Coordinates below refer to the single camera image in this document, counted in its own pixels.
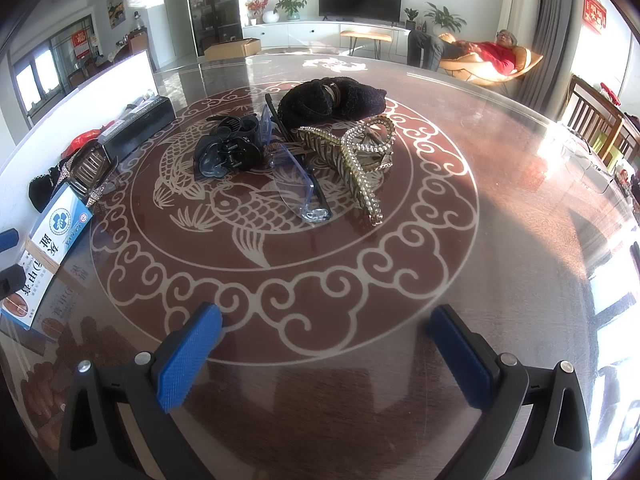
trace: black box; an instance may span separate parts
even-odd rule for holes
[[[174,119],[171,100],[164,96],[154,96],[107,128],[98,137],[98,142],[104,146],[111,160],[117,156],[122,161]]]

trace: picture frame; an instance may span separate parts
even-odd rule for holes
[[[124,0],[107,0],[107,12],[111,28],[116,28],[126,19]]]

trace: glass tabletop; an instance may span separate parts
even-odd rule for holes
[[[0,321],[3,371],[53,468],[77,363],[153,351],[210,301],[224,336],[172,417],[216,478],[434,478],[479,417],[424,328],[449,303],[497,352],[537,367],[574,364],[593,477],[607,477],[640,395],[632,212],[569,131],[424,74],[292,54],[156,75],[177,119],[121,163],[47,292],[39,329]],[[277,102],[297,82],[328,76],[387,92],[398,138],[393,167],[375,182],[382,225],[362,222],[321,166],[334,217],[320,225],[284,207],[268,171],[194,181],[207,116],[259,113],[267,92]],[[130,412],[123,418],[134,426]]]

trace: red flowers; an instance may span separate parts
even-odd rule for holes
[[[245,5],[246,8],[249,9],[254,14],[254,16],[256,16],[258,14],[262,14],[264,9],[267,8],[268,3],[269,0],[250,0]]]

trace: tv stand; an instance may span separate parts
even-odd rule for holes
[[[330,20],[327,16],[322,19],[324,22],[355,22],[354,18],[339,18],[338,20]]]
[[[282,21],[250,25],[242,28],[244,38],[257,38],[263,50],[269,48],[300,48],[312,46],[333,49],[334,53],[346,54],[349,51],[349,38],[342,32],[353,31],[366,34],[384,34],[391,36],[390,43],[383,42],[380,57],[383,60],[406,63],[407,40],[409,31],[400,27],[390,27],[389,23],[374,24],[360,21],[334,21],[332,16],[320,16],[316,20]],[[366,39],[358,40],[353,60],[357,57],[375,58],[378,45]]]

